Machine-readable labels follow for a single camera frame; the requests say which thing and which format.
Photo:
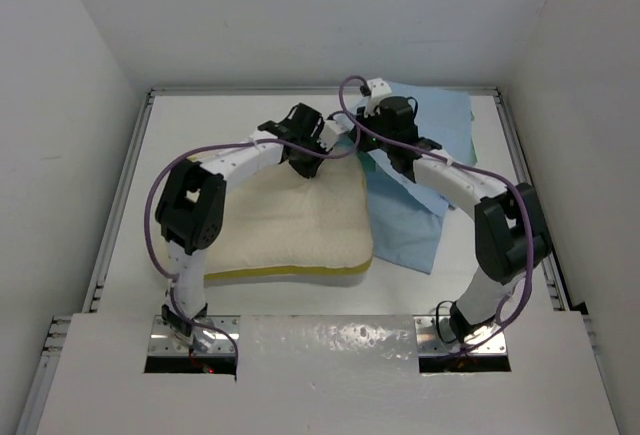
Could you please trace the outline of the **cream memory foam pillow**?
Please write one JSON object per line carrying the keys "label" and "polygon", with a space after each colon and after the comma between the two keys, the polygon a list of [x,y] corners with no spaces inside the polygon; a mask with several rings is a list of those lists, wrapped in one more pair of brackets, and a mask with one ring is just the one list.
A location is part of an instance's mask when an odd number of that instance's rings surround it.
{"label": "cream memory foam pillow", "polygon": [[356,156],[324,161],[311,179],[282,164],[227,196],[205,277],[359,275],[373,252],[365,173]]}

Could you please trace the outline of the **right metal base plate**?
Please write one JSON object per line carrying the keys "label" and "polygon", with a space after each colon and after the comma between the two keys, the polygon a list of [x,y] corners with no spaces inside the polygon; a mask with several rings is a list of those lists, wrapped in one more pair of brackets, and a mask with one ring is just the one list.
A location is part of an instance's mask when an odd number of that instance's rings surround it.
{"label": "right metal base plate", "polygon": [[481,326],[459,342],[451,330],[448,314],[415,316],[414,327],[420,356],[435,358],[466,351],[470,356],[507,356],[505,335],[496,325]]}

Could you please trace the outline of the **white front cover board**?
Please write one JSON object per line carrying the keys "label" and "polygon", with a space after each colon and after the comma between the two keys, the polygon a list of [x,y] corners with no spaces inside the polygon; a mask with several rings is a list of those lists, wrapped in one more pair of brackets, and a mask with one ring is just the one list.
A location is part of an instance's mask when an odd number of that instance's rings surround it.
{"label": "white front cover board", "polygon": [[42,434],[613,434],[580,316],[507,333],[510,368],[423,374],[409,316],[240,321],[235,375],[148,374],[152,319],[73,317]]}

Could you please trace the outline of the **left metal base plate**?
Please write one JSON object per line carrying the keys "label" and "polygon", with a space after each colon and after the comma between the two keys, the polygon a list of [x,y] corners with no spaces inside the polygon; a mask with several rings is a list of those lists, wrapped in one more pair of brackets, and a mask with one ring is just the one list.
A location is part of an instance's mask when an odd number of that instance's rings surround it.
{"label": "left metal base plate", "polygon": [[207,328],[197,327],[190,337],[178,334],[161,316],[154,318],[147,355],[186,357],[192,350],[198,357],[231,357],[236,350],[231,340],[239,341],[239,319],[235,316],[207,316]]}

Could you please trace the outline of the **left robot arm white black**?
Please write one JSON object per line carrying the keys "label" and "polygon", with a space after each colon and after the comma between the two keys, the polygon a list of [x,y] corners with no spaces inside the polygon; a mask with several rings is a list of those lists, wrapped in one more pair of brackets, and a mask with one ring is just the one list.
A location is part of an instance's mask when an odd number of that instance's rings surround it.
{"label": "left robot arm white black", "polygon": [[192,342],[206,327],[206,250],[218,238],[228,193],[258,172],[287,162],[312,178],[340,137],[337,126],[299,103],[281,121],[266,121],[244,141],[211,147],[204,161],[187,154],[166,171],[154,218],[166,242],[169,288],[163,322]]}

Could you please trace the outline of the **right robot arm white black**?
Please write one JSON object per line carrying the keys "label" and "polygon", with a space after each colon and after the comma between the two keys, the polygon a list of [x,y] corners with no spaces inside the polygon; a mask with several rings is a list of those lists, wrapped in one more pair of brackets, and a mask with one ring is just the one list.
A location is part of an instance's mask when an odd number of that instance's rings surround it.
{"label": "right robot arm white black", "polygon": [[478,268],[451,302],[440,340],[464,346],[482,327],[511,324],[528,301],[534,268],[552,247],[534,187],[465,164],[422,136],[410,97],[383,97],[348,118],[358,151],[383,153],[402,180],[439,192],[474,224]]}

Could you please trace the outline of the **metal base plate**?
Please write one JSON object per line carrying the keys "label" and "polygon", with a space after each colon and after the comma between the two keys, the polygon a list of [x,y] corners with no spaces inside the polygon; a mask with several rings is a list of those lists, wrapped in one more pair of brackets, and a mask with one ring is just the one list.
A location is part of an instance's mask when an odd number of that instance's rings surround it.
{"label": "metal base plate", "polygon": [[414,327],[420,356],[435,358],[466,351],[470,356],[507,356],[505,335],[496,325],[481,326],[459,342],[451,330],[448,314],[415,316]]}
{"label": "metal base plate", "polygon": [[231,340],[239,341],[239,319],[235,316],[207,316],[207,328],[197,327],[190,337],[178,334],[161,316],[154,318],[147,355],[186,357],[192,350],[198,357],[231,357],[236,350]]}

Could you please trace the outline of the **aluminium table frame rail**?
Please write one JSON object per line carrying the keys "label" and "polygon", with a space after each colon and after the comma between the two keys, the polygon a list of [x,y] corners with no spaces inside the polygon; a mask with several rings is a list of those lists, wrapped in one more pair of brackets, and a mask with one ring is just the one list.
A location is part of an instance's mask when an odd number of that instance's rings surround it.
{"label": "aluminium table frame rail", "polygon": [[[337,105],[329,89],[169,90],[150,95],[136,120],[85,303],[80,313],[53,321],[52,335],[46,341],[19,421],[19,433],[42,434],[38,427],[74,316],[120,314],[150,316],[153,321],[158,312],[164,284],[148,263],[141,218],[146,192],[160,169],[189,148],[241,139],[262,121],[283,116],[300,101],[325,112]],[[429,276],[378,260],[360,284],[268,280],[214,285],[207,294],[210,309],[237,317],[239,326],[245,316],[409,316],[414,322],[415,316],[428,313],[440,300],[458,296],[474,267],[472,224],[464,214],[453,211],[445,220],[436,266]],[[531,302],[508,331],[534,315],[571,313],[583,322],[576,312],[553,308],[547,288],[553,271],[550,263],[537,270]]]}

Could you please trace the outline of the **light blue pillowcase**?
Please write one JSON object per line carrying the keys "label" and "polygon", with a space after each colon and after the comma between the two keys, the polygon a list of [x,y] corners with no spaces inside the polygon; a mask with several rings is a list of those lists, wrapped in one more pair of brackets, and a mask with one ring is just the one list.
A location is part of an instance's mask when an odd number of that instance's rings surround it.
{"label": "light blue pillowcase", "polygon": [[[394,95],[418,102],[420,135],[441,144],[456,160],[477,162],[472,141],[470,96],[461,91],[390,84]],[[365,176],[374,255],[429,274],[441,239],[449,201],[395,172],[381,150],[358,155]]]}

